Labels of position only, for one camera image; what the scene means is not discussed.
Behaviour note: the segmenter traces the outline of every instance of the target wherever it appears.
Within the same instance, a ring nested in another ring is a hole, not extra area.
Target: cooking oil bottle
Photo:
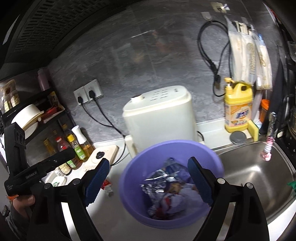
[[[86,154],[87,158],[90,157],[92,152],[94,151],[94,148],[92,145],[88,142],[86,137],[82,134],[81,129],[79,126],[75,126],[72,128],[72,132],[76,135],[78,143],[82,147],[84,153]]]
[[[71,147],[74,149],[74,151],[76,152],[77,156],[79,157],[79,159],[82,162],[86,162],[88,157],[85,155],[85,152],[83,151],[83,149],[81,148],[81,146],[78,144],[77,139],[75,138],[75,136],[73,134],[68,135],[68,141],[71,145]]]
[[[232,133],[244,131],[248,128],[251,119],[253,91],[250,85],[237,83],[234,88],[231,78],[225,78],[225,129]]]
[[[73,132],[68,128],[67,124],[63,124],[62,129],[63,129],[66,139],[68,139],[69,135],[73,134]]]

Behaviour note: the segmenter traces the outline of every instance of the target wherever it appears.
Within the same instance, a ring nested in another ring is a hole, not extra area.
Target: power cord
[[[196,131],[198,134],[200,134],[200,136],[202,137],[202,141],[205,141],[205,137],[203,136],[203,134],[199,131]]]
[[[106,118],[106,120],[110,123],[110,125],[105,125],[105,124],[103,124],[103,123],[101,123],[101,122],[99,122],[98,120],[96,120],[86,109],[85,109],[85,107],[84,107],[84,105],[83,105],[83,99],[82,99],[82,97],[78,97],[78,102],[82,105],[82,107],[83,107],[83,109],[84,109],[84,111],[95,121],[95,122],[97,122],[98,124],[100,124],[100,125],[102,125],[102,126],[107,126],[107,127],[111,127],[111,128],[113,128],[113,129],[115,129],[120,135],[122,135],[122,137],[123,137],[123,141],[124,141],[124,147],[123,147],[123,152],[122,152],[122,154],[120,155],[120,157],[117,159],[117,161],[115,161],[113,164],[111,164],[110,166],[115,166],[115,165],[117,165],[118,163],[120,163],[124,158],[122,158],[122,156],[123,156],[123,154],[124,154],[124,152],[125,152],[125,150],[126,150],[126,141],[125,141],[125,135],[118,129],[118,128],[116,128],[113,124],[112,124],[112,122],[108,119],[108,117],[105,115],[105,113],[103,112],[103,110],[102,110],[102,108],[100,107],[100,105],[97,103],[97,101],[96,101],[96,99],[95,99],[95,93],[91,90],[91,91],[89,91],[89,97],[90,98],[92,98],[92,99],[94,99],[95,100],[95,103],[97,104],[97,106],[98,106],[98,108],[99,108],[99,110],[100,110],[100,112],[102,113],[102,115]]]
[[[220,55],[218,67],[216,67],[216,65],[213,63],[213,61],[209,58],[209,56],[204,51],[204,49],[202,47],[202,44],[201,44],[202,33],[209,26],[218,26],[218,27],[222,28],[226,32],[226,34],[227,34],[227,30],[228,29],[227,29],[227,26],[224,23],[221,23],[221,22],[219,22],[217,20],[211,20],[211,21],[208,21],[208,22],[204,23],[201,26],[200,31],[199,31],[198,36],[197,36],[197,39],[196,39],[196,41],[197,41],[197,47],[198,47],[198,49],[200,51],[200,54],[201,54],[203,60],[206,62],[207,66],[211,69],[211,71],[214,74],[213,93],[217,97],[222,97],[223,95],[225,95],[225,93],[223,93],[221,95],[217,95],[215,93],[215,83],[220,84],[220,82],[221,82],[221,76],[218,74],[218,72],[219,72],[219,69],[220,69],[220,66],[221,66],[221,62],[222,62],[222,57],[223,57],[224,51],[225,51],[225,49],[227,48],[228,45],[230,46],[230,44],[229,44],[230,42],[228,40],[227,44],[224,46],[224,48],[223,48],[223,50],[221,52],[221,55]],[[229,61],[229,73],[230,73],[230,77],[231,77],[230,55],[231,55],[231,48],[229,48],[229,57],[228,57],[228,61]]]

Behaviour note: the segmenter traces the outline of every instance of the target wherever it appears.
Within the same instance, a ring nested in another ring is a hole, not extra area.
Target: electrical outlet
[[[83,103],[86,103],[86,102],[89,101],[88,95],[86,94],[85,89],[84,89],[83,86],[80,87],[79,89],[75,90],[73,93],[74,93],[74,95],[75,95],[75,99],[76,99],[76,101],[77,101],[77,103],[78,103],[79,105],[81,105],[81,104],[78,102],[78,97],[79,97],[79,96],[83,99]]]
[[[102,90],[100,88],[100,85],[99,85],[99,82],[98,82],[97,79],[95,79],[95,80],[89,82],[88,84],[86,84],[84,86],[84,90],[85,90],[88,97],[89,97],[89,91],[90,90],[92,90],[95,93],[95,96],[96,96],[95,98],[98,98],[98,97],[103,95],[103,92],[102,92]]]

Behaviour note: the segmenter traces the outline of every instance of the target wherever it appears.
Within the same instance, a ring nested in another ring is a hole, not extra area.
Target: green label
[[[76,148],[74,148],[74,150],[80,160],[83,160],[86,158],[86,155],[80,146],[77,146]]]
[[[59,183],[58,182],[55,182],[54,184],[52,184],[53,185],[53,187],[57,187],[58,185],[59,185]]]
[[[71,160],[67,161],[67,163],[71,168],[76,168],[76,165]]]

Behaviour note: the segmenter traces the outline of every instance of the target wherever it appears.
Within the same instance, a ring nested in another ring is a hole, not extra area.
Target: gray tile backsplash
[[[78,106],[73,91],[98,79],[103,91],[99,102],[110,120],[128,134],[122,108],[137,93],[183,85],[192,94],[197,122],[224,116],[223,97],[212,93],[213,74],[197,48],[196,38],[205,22],[200,12],[225,23],[221,13],[213,11],[210,0],[146,0],[101,22],[79,37],[48,68],[62,101],[91,142],[120,137],[97,124]],[[260,1],[227,0],[231,20],[247,18],[262,34],[271,56],[273,74],[278,64],[277,42],[281,40],[266,7]],[[215,26],[202,36],[205,51],[217,63],[228,38]],[[228,50],[220,68],[221,77],[229,76]],[[217,93],[223,92],[224,83]],[[97,106],[85,107],[100,122],[107,123]]]

